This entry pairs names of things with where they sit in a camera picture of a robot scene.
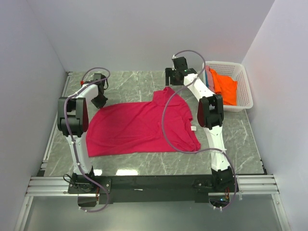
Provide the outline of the magenta t shirt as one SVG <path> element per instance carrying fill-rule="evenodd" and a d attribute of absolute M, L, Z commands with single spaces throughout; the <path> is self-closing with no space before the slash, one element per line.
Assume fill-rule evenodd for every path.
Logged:
<path fill-rule="evenodd" d="M 192 119 L 188 104 L 170 87 L 155 91 L 149 102 L 107 106 L 89 124 L 88 155 L 198 151 Z"/>

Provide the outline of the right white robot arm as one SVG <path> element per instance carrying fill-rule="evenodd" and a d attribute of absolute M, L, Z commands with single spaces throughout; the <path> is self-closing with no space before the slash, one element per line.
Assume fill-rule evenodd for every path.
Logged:
<path fill-rule="evenodd" d="M 224 120 L 223 99 L 215 94 L 189 68 L 185 57 L 172 57 L 173 67 L 166 68 L 166 84 L 182 85 L 198 100 L 197 120 L 204 129 L 211 154 L 211 187 L 217 192 L 237 190 L 235 170 L 228 156 L 222 135 Z"/>

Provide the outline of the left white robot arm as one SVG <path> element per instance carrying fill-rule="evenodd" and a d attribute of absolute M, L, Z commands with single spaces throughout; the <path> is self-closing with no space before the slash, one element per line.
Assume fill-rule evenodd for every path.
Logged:
<path fill-rule="evenodd" d="M 57 128 L 65 136 L 73 158 L 73 173 L 93 173 L 93 166 L 87 151 L 86 135 L 89 128 L 88 104 L 96 108 L 105 106 L 104 90 L 109 87 L 107 77 L 95 73 L 93 80 L 82 81 L 81 88 L 69 97 L 58 99 Z"/>

